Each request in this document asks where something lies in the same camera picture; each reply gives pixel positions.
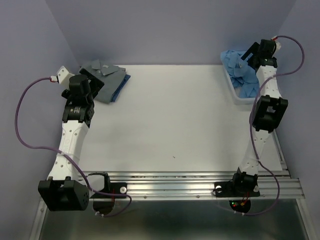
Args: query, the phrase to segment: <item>crumpled blue cloth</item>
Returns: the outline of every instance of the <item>crumpled blue cloth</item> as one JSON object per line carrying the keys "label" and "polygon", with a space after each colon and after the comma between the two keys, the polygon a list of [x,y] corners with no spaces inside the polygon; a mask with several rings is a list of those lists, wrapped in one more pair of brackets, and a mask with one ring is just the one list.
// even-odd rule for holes
{"label": "crumpled blue cloth", "polygon": [[223,51],[220,59],[230,75],[233,87],[241,87],[239,98],[254,98],[259,91],[259,81],[255,70],[241,59],[244,53],[245,51]]}

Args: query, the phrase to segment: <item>glass panel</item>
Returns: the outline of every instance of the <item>glass panel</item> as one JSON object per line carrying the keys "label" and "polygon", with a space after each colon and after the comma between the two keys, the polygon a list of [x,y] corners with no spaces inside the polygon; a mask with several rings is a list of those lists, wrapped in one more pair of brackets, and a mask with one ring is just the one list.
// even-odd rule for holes
{"label": "glass panel", "polygon": [[[272,200],[254,200],[258,212]],[[46,212],[42,240],[303,240],[306,231],[295,199],[280,200],[260,216],[240,216],[217,207],[227,201],[133,202],[119,216],[101,218],[92,211]]]}

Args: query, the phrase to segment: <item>screw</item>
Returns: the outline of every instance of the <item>screw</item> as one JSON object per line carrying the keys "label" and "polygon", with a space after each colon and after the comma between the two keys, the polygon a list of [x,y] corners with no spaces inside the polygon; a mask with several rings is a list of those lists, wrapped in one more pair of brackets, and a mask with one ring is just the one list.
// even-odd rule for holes
{"label": "screw", "polygon": [[125,186],[120,187],[120,193],[125,194],[127,192],[127,188]]}

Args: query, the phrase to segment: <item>plastic tray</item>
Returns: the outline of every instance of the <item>plastic tray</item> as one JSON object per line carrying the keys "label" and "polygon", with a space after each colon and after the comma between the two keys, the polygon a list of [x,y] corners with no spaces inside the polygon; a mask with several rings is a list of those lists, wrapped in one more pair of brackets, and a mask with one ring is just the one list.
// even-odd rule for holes
{"label": "plastic tray", "polygon": [[234,88],[234,86],[232,85],[232,82],[231,82],[230,75],[227,72],[227,70],[226,70],[224,65],[223,65],[223,70],[224,70],[224,73],[225,73],[225,76],[226,76],[226,79],[227,79],[227,82],[228,82],[228,86],[229,86],[229,89],[230,89],[234,104],[235,105],[253,104],[254,101],[255,101],[254,97],[248,97],[248,98],[240,98],[240,97],[238,97],[238,95],[240,93],[240,90],[241,90],[241,87]]}

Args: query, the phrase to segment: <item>lavender wall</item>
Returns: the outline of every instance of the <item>lavender wall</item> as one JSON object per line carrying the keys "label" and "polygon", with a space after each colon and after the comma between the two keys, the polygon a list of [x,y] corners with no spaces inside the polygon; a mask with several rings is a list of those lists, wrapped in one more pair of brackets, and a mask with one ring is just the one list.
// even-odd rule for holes
{"label": "lavender wall", "polygon": [[278,33],[295,0],[46,0],[76,57],[117,64],[218,64]]}
{"label": "lavender wall", "polygon": [[[22,146],[14,113],[24,88],[77,62],[44,0],[0,1],[0,239],[29,239],[40,196],[39,180],[55,155]],[[39,83],[26,96],[19,126],[31,144],[58,147],[64,101],[58,84]]]}
{"label": "lavender wall", "polygon": [[[288,109],[277,130],[281,147],[294,177],[300,178],[312,218],[320,237],[320,1],[297,0],[279,33],[298,39],[305,50],[302,69],[279,77],[282,96]],[[282,40],[278,55],[278,72],[296,68],[301,61],[299,48]]]}

